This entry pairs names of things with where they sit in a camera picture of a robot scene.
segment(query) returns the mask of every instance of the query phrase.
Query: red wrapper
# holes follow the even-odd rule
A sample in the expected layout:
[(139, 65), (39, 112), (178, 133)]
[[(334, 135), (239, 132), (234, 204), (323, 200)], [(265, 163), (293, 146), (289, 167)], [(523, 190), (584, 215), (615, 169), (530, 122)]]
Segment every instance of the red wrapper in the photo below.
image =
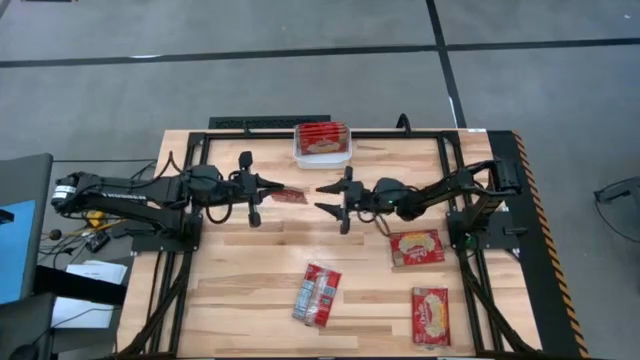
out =
[(293, 308), (293, 317), (307, 325), (325, 327), (342, 274), (309, 264)]
[(302, 124), (297, 136), (302, 155), (347, 151), (349, 133), (343, 123)]
[(451, 345), (449, 295), (446, 288), (413, 288), (413, 342), (427, 346)]
[(444, 249), (437, 230), (391, 234), (390, 243), (395, 266), (444, 261)]
[(290, 204), (308, 204), (307, 197), (304, 195), (304, 191), (295, 189), (292, 187), (284, 188), (280, 191), (271, 193), (271, 198), (277, 202), (284, 202)]

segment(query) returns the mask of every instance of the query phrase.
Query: red packets in container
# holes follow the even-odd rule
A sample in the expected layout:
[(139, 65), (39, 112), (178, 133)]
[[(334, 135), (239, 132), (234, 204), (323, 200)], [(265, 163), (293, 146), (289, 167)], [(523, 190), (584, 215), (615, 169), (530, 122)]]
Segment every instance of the red packets in container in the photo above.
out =
[(413, 288), (413, 342), (427, 347), (451, 345), (446, 288)]
[(301, 124), (296, 136), (302, 155), (343, 153), (349, 145), (349, 129), (340, 122)]
[(307, 325), (325, 327), (342, 274), (309, 264), (293, 308), (293, 317)]
[(395, 266), (444, 261), (444, 249), (437, 230), (391, 234), (390, 244)]

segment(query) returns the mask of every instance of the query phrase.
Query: white paper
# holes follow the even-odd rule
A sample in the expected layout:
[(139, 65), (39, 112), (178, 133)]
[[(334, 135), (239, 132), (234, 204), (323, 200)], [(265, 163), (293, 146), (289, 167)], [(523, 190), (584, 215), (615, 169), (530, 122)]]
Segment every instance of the white paper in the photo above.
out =
[[(121, 284), (127, 267), (102, 261), (89, 260), (82, 265), (68, 265), (67, 272), (91, 279)], [(92, 310), (69, 321), (74, 316)], [(91, 301), (57, 298), (53, 307), (51, 326), (56, 328), (108, 328), (113, 314), (113, 305), (94, 303)]]

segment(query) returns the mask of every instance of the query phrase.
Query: cracker box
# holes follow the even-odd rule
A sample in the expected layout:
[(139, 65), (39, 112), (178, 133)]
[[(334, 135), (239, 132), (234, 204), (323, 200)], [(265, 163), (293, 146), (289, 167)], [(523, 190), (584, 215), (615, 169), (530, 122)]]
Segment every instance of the cracker box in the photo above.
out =
[(449, 346), (449, 295), (446, 288), (413, 288), (411, 292), (413, 342)]
[(395, 266), (444, 261), (444, 249), (437, 230), (397, 233), (389, 237)]
[(310, 326), (325, 327), (342, 274), (315, 264), (307, 266), (293, 317)]

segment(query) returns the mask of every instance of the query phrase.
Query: black floor stripe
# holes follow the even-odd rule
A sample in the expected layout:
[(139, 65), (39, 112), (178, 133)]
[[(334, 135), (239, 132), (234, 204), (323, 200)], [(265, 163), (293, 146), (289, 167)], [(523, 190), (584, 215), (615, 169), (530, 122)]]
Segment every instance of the black floor stripe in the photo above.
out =
[(104, 58), (78, 58), (54, 60), (16, 60), (0, 61), (0, 68), (78, 66), (78, 65), (116, 65), (116, 64), (148, 64), (163, 62), (212, 61), (237, 59), (265, 59), (284, 57), (306, 57), (327, 55), (361, 55), (361, 54), (397, 54), (436, 51), (435, 45), (390, 45), (362, 46), (343, 48), (315, 48), (296, 50), (236, 51), (222, 53), (176, 54), (176, 55), (144, 55)]
[(556, 48), (580, 48), (595, 46), (621, 46), (640, 45), (640, 38), (620, 38), (602, 40), (559, 40), (559, 41), (529, 41), (506, 43), (476, 43), (476, 44), (451, 44), (447, 45), (447, 51), (480, 51), (480, 50), (526, 50), (526, 49), (556, 49)]
[(507, 43), (474, 43), (451, 45), (390, 45), (364, 46), (344, 48), (318, 48), (293, 50), (265, 50), (265, 51), (236, 51), (222, 53), (196, 53), (174, 55), (147, 56), (119, 56), (102, 58), (75, 59), (45, 59), (45, 60), (0, 60), (0, 68), (52, 67), (52, 66), (81, 66), (81, 65), (119, 65), (119, 64), (149, 64), (163, 62), (187, 61), (215, 61), (235, 59), (270, 59), (305, 56), (332, 55), (361, 55), (361, 54), (404, 54), (416, 52), (431, 52), (444, 49), (447, 52), (482, 51), (482, 50), (526, 50), (526, 49), (554, 49), (554, 48), (583, 48), (599, 46), (640, 45), (640, 38), (619, 38), (601, 40), (561, 40), (561, 41), (533, 41)]
[(447, 44), (444, 41), (444, 35), (442, 34), (442, 25), (440, 24), (440, 17), (438, 16), (438, 10), (436, 9), (435, 0), (426, 0), (427, 8), (429, 9), (429, 18), (431, 19), (431, 27), (433, 28), (433, 34), (436, 38), (436, 46), (438, 47), (438, 55), (440, 56), (440, 65), (442, 66), (442, 73), (444, 75), (445, 85), (447, 86), (447, 93), (453, 107), (453, 116), (455, 116), (456, 126), (459, 128), (466, 128), (467, 121), (464, 118), (464, 112), (462, 111), (462, 102), (460, 101), (460, 95), (458, 94), (458, 86), (456, 85), (456, 79), (453, 75), (453, 68), (451, 67), (451, 61), (449, 60), (449, 54), (447, 53)]

